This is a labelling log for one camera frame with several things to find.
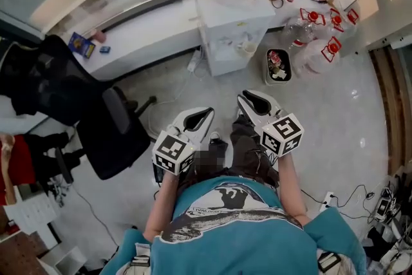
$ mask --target blue package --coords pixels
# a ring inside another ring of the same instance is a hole
[[[110,52],[110,46],[102,46],[100,47],[100,51],[101,54],[107,54]]]
[[[96,45],[94,45],[88,39],[82,37],[76,32],[73,32],[69,41],[69,49],[72,52],[79,53],[81,56],[89,59]]]

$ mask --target red bottle cap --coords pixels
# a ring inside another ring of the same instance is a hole
[[[335,17],[333,17],[332,18],[332,23],[333,24],[336,24],[336,25],[340,25],[341,23],[342,23],[342,17],[340,17],[340,16],[335,16]]]
[[[316,21],[318,17],[319,17],[319,15],[318,15],[317,12],[310,12],[310,13],[309,13],[309,19],[310,19],[311,21]]]
[[[335,54],[337,51],[339,51],[339,47],[336,44],[330,44],[328,45],[328,51],[329,53]]]

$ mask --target power strip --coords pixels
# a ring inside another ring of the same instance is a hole
[[[189,64],[187,65],[187,69],[190,72],[193,72],[197,65],[199,64],[199,62],[201,61],[201,52],[199,50],[195,50],[192,56],[191,61],[189,62]]]
[[[327,209],[326,206],[330,206],[330,202],[332,201],[331,195],[333,195],[333,191],[328,191],[326,193],[326,196],[323,199],[323,204],[321,205],[320,212],[323,212],[324,210],[326,210]]]

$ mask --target small trash bin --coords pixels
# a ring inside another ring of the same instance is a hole
[[[286,73],[285,79],[282,79],[281,77],[278,78],[273,78],[271,73],[270,73],[270,68],[269,68],[269,55],[271,52],[276,52],[281,59],[281,63],[284,64],[285,68],[284,71]],[[280,48],[269,48],[263,57],[263,81],[265,82],[266,85],[280,85],[280,84],[286,84],[288,81],[292,79],[292,67],[290,65],[290,59],[289,59],[289,54],[287,51],[282,50]]]

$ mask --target chair armrest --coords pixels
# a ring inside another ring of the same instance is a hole
[[[123,99],[113,88],[104,91],[102,98],[118,131],[121,134],[126,134],[131,126],[131,121]]]

